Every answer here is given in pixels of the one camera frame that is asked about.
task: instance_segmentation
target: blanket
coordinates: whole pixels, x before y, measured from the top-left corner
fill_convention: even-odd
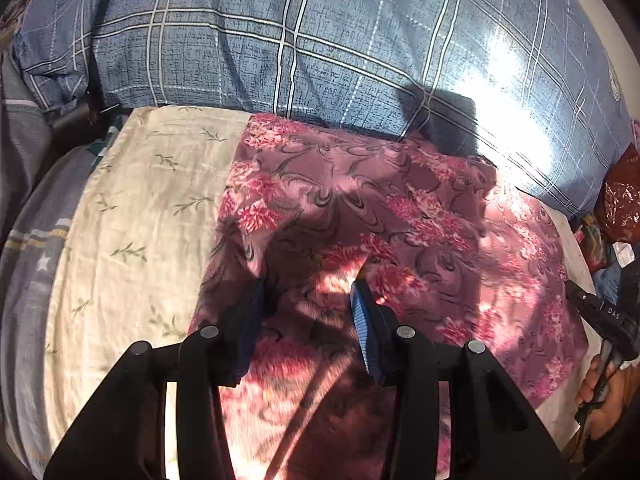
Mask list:
[[[0,257],[0,394],[3,434],[38,478],[49,461],[45,431],[44,344],[49,295],[68,229],[95,155],[82,146],[63,156],[22,208]]]
[[[185,337],[248,118],[213,108],[139,108],[89,178],[46,320],[47,427],[39,429],[51,449],[131,343]],[[170,414],[165,435],[167,478],[176,478]]]
[[[566,307],[561,241],[499,171],[401,144],[255,114],[220,203],[190,330],[266,280],[248,374],[220,388],[238,478],[375,478],[394,391],[358,357],[348,293],[367,262],[375,300],[436,341],[487,343],[538,407],[587,348]],[[438,469],[450,421],[441,405]]]

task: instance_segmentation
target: pink floral fabric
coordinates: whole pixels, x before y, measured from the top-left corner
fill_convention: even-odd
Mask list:
[[[351,320],[348,292],[366,260],[379,303],[433,340],[484,341],[534,407],[587,348],[540,202],[421,138],[254,115],[216,229],[191,330],[215,322],[254,276],[276,308],[248,374],[221,388],[239,479],[379,476],[395,392],[372,385]],[[444,402],[441,413],[445,470]]]

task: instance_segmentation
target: blue gripper pad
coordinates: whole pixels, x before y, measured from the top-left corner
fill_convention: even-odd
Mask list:
[[[398,383],[402,359],[393,342],[398,320],[393,311],[373,301],[367,282],[351,284],[351,315],[358,334],[358,343],[367,373],[376,384]]]

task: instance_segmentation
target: leaf print fabric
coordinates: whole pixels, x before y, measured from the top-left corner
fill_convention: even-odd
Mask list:
[[[542,204],[421,138],[394,143],[256,114],[216,231],[190,331],[216,322],[255,276],[276,307],[248,374],[220,389],[238,478],[380,475],[395,392],[372,385],[359,355],[348,292],[365,262],[375,299],[401,322],[440,342],[483,340],[534,407],[587,348]],[[447,410],[443,402],[442,472]]]
[[[249,117],[205,107],[137,108],[89,178],[46,317],[41,380],[49,449],[131,343],[156,348],[186,336]],[[171,385],[166,396],[175,403]],[[164,430],[166,477],[177,478],[175,417]]]

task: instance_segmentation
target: finger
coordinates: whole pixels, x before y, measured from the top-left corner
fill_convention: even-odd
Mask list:
[[[598,379],[600,378],[600,374],[597,370],[589,370],[587,374],[584,376],[584,380],[582,381],[583,386],[589,387],[593,390],[598,384]]]
[[[615,367],[613,363],[609,363],[609,365],[607,365],[607,378],[610,378],[617,370],[618,368]]]
[[[600,366],[600,354],[596,354],[591,359],[591,364],[589,365],[589,370],[595,370]]]
[[[622,416],[625,395],[625,373],[617,372],[609,378],[609,391],[603,405],[590,415],[590,437],[598,439],[613,428]]]
[[[590,388],[586,384],[582,383],[582,386],[580,386],[575,400],[579,404],[581,404],[583,402],[591,402],[591,399],[593,399],[593,388]]]

